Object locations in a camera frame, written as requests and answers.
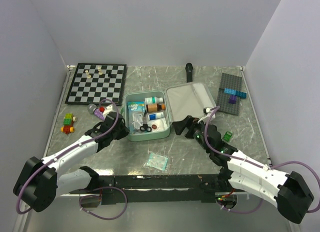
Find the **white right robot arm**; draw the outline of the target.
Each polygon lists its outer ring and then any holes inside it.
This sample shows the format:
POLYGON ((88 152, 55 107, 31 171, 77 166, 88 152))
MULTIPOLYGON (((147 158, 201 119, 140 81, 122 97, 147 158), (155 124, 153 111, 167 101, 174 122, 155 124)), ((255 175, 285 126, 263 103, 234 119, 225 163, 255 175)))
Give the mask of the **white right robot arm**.
POLYGON ((311 209, 314 195, 301 174, 279 171, 276 166, 262 164, 223 141, 221 134, 210 121, 219 106, 206 107, 204 117, 188 115, 172 123, 175 133, 194 139, 221 167, 218 185, 223 191, 241 190, 274 205, 278 212, 292 223, 300 224, 306 214, 319 211, 311 209))

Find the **small black scissors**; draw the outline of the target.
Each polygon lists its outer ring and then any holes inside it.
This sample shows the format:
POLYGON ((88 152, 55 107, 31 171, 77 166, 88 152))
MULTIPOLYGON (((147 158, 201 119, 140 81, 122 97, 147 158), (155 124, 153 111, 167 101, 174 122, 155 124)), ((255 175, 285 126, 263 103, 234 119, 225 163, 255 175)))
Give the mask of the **small black scissors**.
POLYGON ((143 117, 142 117, 142 126, 140 126, 140 131, 141 132, 151 132, 152 131, 152 128, 150 126, 148 126, 148 123, 147 123, 147 112, 144 111, 144 114, 143 114, 143 117))

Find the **white green medicine bottle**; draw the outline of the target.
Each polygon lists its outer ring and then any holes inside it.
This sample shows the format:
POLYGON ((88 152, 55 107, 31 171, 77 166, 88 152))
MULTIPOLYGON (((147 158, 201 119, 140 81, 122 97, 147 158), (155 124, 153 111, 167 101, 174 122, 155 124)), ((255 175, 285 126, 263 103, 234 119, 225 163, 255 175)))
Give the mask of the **white green medicine bottle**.
POLYGON ((162 104, 164 102, 163 97, 146 97, 144 99, 144 102, 146 105, 151 105, 151 104, 162 104))

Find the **white gauze packet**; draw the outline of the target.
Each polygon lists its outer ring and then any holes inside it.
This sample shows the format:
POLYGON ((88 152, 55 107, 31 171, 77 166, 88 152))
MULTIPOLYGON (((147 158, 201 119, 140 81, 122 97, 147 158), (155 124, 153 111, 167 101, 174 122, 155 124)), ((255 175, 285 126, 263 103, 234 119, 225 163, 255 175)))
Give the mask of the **white gauze packet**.
POLYGON ((153 124, 157 125, 157 129, 152 129, 152 132, 163 132, 168 129, 168 124, 165 118, 160 118, 156 120, 149 120, 147 122, 148 126, 152 127, 153 124))

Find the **mint green medicine case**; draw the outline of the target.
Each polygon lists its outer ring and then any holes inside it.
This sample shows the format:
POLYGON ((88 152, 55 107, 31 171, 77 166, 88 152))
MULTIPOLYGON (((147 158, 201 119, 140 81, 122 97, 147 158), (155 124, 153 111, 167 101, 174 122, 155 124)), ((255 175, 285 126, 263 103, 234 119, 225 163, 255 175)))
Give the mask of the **mint green medicine case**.
MULTIPOLYGON (((127 136, 131 142, 140 142, 148 140, 163 139, 169 136, 171 126, 173 122, 182 121, 186 116, 192 116, 199 118, 200 120, 206 121, 208 119, 207 113, 211 108, 216 106, 216 102, 211 95, 207 85, 201 82, 189 82, 181 85, 176 85, 167 88, 165 91, 161 90, 150 90, 128 93, 124 96, 123 117, 125 124, 129 129, 129 115, 127 102, 138 102, 145 101, 148 97, 163 98, 163 104, 165 104, 165 110, 158 112, 164 112, 164 117, 168 125, 168 129, 160 132, 141 132, 138 131, 134 134, 130 133, 127 136)), ((149 113, 146 109, 146 120, 149 113)))

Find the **blue cotton swab pack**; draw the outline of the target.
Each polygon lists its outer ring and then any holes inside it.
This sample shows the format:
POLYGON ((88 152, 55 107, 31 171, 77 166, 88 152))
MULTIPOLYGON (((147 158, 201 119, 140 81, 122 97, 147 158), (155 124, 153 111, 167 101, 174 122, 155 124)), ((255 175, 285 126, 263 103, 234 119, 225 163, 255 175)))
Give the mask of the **blue cotton swab pack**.
POLYGON ((144 101, 129 101, 127 102, 128 116, 133 114, 144 115, 145 113, 145 102, 144 101))

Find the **white blue bandage roll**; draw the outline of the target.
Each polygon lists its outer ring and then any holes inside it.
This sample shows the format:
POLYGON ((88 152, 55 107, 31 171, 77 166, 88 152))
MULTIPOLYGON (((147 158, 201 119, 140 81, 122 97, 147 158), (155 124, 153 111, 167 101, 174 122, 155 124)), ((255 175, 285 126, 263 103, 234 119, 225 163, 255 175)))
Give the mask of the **white blue bandage roll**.
POLYGON ((155 113, 149 113, 147 115, 148 119, 150 121, 153 121, 153 120, 157 120, 157 119, 162 119, 165 117, 165 114, 163 111, 160 111, 160 112, 155 112, 155 113))

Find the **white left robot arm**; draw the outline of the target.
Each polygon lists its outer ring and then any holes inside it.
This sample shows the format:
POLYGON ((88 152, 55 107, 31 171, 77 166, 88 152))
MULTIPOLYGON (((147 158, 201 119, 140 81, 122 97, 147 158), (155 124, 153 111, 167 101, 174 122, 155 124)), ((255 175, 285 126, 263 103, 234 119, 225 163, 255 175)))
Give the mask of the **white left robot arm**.
POLYGON ((42 159, 35 156, 28 159, 13 188, 17 196, 17 213, 24 214, 20 209, 21 202, 25 202, 31 210, 41 212, 61 195, 76 190, 95 192, 100 184, 99 174, 95 170, 88 166, 71 173, 68 170, 128 134, 125 121, 114 106, 103 121, 65 149, 42 159))

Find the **brown orange-cap bottle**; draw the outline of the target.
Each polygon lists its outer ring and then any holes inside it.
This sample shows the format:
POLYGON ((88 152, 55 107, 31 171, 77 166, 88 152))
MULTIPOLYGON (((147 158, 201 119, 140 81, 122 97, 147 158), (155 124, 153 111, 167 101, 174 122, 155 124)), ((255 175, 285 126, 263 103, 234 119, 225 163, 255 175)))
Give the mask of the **brown orange-cap bottle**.
POLYGON ((155 112, 163 111, 165 109, 166 109, 166 105, 164 103, 162 104, 153 103, 153 104, 146 105, 146 111, 148 113, 155 113, 155 112))

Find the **teal plaster packet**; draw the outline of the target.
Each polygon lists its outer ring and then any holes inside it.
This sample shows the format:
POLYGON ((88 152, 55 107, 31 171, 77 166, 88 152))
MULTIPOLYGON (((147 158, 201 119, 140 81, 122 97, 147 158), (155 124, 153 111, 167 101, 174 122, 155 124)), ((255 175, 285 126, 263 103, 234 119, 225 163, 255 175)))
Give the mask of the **teal plaster packet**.
POLYGON ((166 170, 169 158, 156 153, 150 153, 144 164, 144 167, 154 168, 158 171, 164 172, 166 170))

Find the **clear alcohol pad packets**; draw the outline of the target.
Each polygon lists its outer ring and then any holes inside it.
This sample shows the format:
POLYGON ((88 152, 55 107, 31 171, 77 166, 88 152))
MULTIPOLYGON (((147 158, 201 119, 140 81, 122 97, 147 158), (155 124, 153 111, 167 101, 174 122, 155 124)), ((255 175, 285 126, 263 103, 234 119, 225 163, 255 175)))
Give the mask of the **clear alcohol pad packets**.
POLYGON ((137 133, 140 131, 140 127, 143 125, 143 113, 141 112, 133 112, 128 117, 129 122, 129 131, 131 134, 137 133))

